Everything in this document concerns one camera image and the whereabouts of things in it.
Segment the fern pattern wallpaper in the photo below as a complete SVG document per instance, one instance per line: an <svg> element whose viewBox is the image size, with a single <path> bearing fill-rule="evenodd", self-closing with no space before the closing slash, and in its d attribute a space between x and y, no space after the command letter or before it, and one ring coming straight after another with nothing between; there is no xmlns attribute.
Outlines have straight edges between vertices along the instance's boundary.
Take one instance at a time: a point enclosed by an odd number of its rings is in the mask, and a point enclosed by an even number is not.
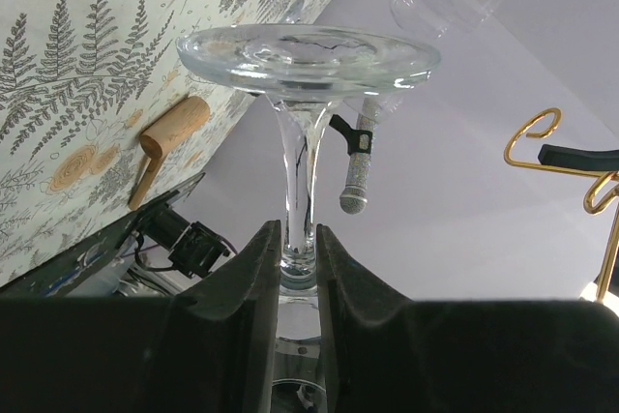
<svg viewBox="0 0 619 413"><path fill-rule="evenodd" d="M277 22L295 0L0 0L0 285L129 213L138 135L186 96L210 120L152 198L200 171L252 97L187 72L174 40ZM313 22L330 0L305 0Z"/></svg>

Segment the black clip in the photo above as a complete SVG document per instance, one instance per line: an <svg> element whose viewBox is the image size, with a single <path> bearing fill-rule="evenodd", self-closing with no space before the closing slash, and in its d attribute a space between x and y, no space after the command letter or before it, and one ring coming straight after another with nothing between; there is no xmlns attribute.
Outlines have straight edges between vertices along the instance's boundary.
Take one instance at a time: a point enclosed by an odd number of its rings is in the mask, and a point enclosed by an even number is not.
<svg viewBox="0 0 619 413"><path fill-rule="evenodd" d="M372 131L353 130L339 115L333 115L329 126L344 136L348 144L348 155L371 154Z"/></svg>
<svg viewBox="0 0 619 413"><path fill-rule="evenodd" d="M619 170L619 150L579 150L544 144L538 155L540 164L582 171Z"/></svg>

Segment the gold metal stand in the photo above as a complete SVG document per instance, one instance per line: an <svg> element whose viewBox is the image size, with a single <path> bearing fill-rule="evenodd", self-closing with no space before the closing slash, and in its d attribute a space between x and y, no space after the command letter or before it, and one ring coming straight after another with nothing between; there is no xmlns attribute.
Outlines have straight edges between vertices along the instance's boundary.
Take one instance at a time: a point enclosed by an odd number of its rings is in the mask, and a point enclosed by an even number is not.
<svg viewBox="0 0 619 413"><path fill-rule="evenodd" d="M541 131L539 133L528 133L528 131L539 121L542 121L546 116L552 115L552 123L547 130ZM572 174L574 176L586 176L588 178L599 178L600 176L604 176L605 171L582 171L580 169L571 169L571 168L561 168L557 166L545 166L543 164L531 163L531 162L519 162L512 158L512 150L514 150L514 146L518 142L518 140L524 135L525 137L530 137L532 139L545 139L557 129L561 123L561 110L559 108L548 108L544 111L541 111L529 121L527 121L514 136L510 139L510 141L505 146L505 150L503 151L503 160L505 160L506 164L511 166L517 166L518 168L527 168L527 169L537 169L539 171L550 171L552 173L563 173L563 174ZM619 181L619 177L613 173L613 179Z"/></svg>
<svg viewBox="0 0 619 413"><path fill-rule="evenodd" d="M610 206L612 201L619 196L619 185L613 187L606 193L602 200L595 204L596 195L600 193L602 188L617 175L617 172L609 172L600 176L598 180L593 183L593 186L589 188L587 194L584 196L584 209L591 215L598 215ZM617 211L615 212L615 218L612 221L612 227L610 228L610 235L608 236L608 243L606 244L606 251L604 252L604 261L602 262L602 269L600 270L600 277L598 278L598 290L596 292L596 301L603 302L608 287L610 286L610 278L612 278L612 271L615 267L615 260L617 258L617 251L619 250L619 205L617 205Z"/></svg>
<svg viewBox="0 0 619 413"><path fill-rule="evenodd" d="M550 126L544 131L538 133L529 132L529 130L539 121L542 121L546 116L552 115L552 122ZM548 108L541 111L529 121L527 121L514 136L510 139L503 152L503 160L511 166L517 166L519 168L536 169L540 171L550 171L553 173L570 174L573 176L585 176L590 178L597 178L595 183L589 188L587 194L584 196L584 209L590 215L598 215L603 212L612 201L619 197L619 184L612 188L606 195L602 197L602 200L595 204L596 196L600 193L602 188L610 181L619 183L619 172L617 171L582 171L579 169L562 168L557 166L545 166L538 163L531 162L519 162L512 158L512 150L517 141L525 135L526 137L534 139L544 139L554 133L561 122L561 110L559 108ZM600 277L598 279L598 289L596 292L596 301L602 303L608 287L610 286L610 278L612 278L612 272L615 266L615 260L617 252L619 251L619 205L615 213L614 221L610 229L610 235L608 236L608 243L606 245L606 251L604 253L604 262L602 263L602 269L600 271Z"/></svg>

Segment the silver microphone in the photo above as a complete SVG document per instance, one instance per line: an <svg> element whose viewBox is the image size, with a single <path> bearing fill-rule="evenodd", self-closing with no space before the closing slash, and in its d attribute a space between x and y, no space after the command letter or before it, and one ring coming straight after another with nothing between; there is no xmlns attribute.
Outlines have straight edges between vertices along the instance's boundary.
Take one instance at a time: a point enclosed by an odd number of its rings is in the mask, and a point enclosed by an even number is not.
<svg viewBox="0 0 619 413"><path fill-rule="evenodd" d="M363 112L366 115L375 115L380 106L374 99L364 100ZM370 131L373 134L372 141L376 138L376 123L360 114L357 118L357 130ZM360 147L368 149L370 139L366 134L360 137ZM339 206L348 215L357 215L364 211L368 204L366 189L368 187L369 165L371 154L353 153L348 163L346 186L339 195Z"/></svg>

